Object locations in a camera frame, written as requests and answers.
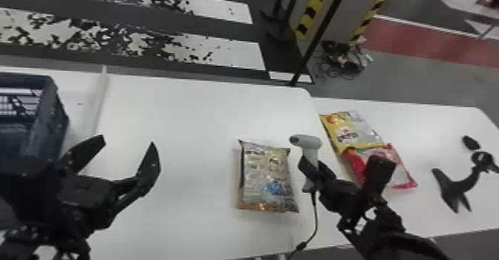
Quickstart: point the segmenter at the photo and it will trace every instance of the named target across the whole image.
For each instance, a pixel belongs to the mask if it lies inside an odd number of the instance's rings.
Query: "black plastic crate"
[[[19,155],[56,160],[67,127],[52,78],[0,73],[0,160]]]

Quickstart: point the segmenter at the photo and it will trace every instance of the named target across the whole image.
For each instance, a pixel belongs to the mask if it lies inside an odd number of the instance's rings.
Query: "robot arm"
[[[0,196],[14,209],[19,226],[7,231],[0,260],[31,260],[42,245],[55,247],[56,259],[77,254],[89,259],[86,239],[108,228],[118,213],[145,196],[160,174],[151,143],[135,176],[108,181],[78,173],[105,146],[102,135],[79,143],[57,162],[21,157],[0,168]]]
[[[336,178],[334,172],[322,162],[315,162],[321,146],[318,144],[319,138],[294,135],[290,142],[303,148],[304,156],[299,162],[299,170],[307,177],[305,186],[309,185],[304,187],[304,191],[318,191],[322,205],[341,215],[336,227],[365,259],[399,259],[401,252],[408,251],[430,259],[449,260],[432,241],[407,234],[402,218],[381,197],[386,183],[391,179],[395,163],[371,156],[366,166],[366,181],[359,188],[350,181]],[[374,209],[374,219],[365,215],[370,209]],[[365,225],[358,230],[361,218],[365,220]]]

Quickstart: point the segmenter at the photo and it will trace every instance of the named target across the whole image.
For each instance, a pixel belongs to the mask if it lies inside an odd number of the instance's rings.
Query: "black cable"
[[[312,206],[313,206],[313,220],[315,224],[315,228],[313,229],[312,235],[308,238],[306,241],[302,241],[299,243],[296,248],[290,253],[290,255],[287,257],[287,260],[290,260],[298,251],[302,251],[307,247],[307,244],[312,241],[312,239],[317,235],[317,229],[319,228],[319,218],[317,216],[317,203],[316,203],[316,193],[312,192],[310,193],[310,198],[312,199]]]

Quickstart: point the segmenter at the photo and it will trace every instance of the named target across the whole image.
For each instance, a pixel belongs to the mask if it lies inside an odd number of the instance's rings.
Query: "snack bag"
[[[369,149],[384,146],[381,137],[356,111],[320,115],[331,144],[343,153],[346,148]]]
[[[349,148],[345,150],[344,155],[350,162],[352,170],[355,172],[355,176],[360,183],[364,183],[365,181],[364,171],[369,157],[371,155],[378,155],[392,160],[396,164],[394,174],[391,176],[390,182],[387,183],[387,187],[396,189],[417,187],[416,181],[414,181],[407,169],[405,169],[399,154],[390,144],[372,149]]]
[[[239,143],[242,151],[238,208],[298,212],[287,164],[290,149],[242,140]]]

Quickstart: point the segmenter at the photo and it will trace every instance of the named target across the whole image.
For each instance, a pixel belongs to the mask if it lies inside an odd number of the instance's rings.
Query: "yellow black striped post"
[[[360,24],[360,26],[357,28],[355,31],[355,35],[353,35],[352,39],[349,42],[350,46],[354,46],[357,43],[357,40],[360,38],[360,36],[364,33],[365,28],[368,27],[369,22],[373,19],[373,16],[376,15],[378,10],[381,8],[383,3],[385,3],[386,0],[376,0],[376,3],[374,6],[371,8],[369,13],[364,17],[364,20]]]
[[[295,35],[298,40],[305,39],[307,31],[310,29],[313,23],[313,18],[316,17],[317,13],[322,9],[324,0],[309,0],[307,4],[307,9],[303,14],[300,24],[296,28]]]

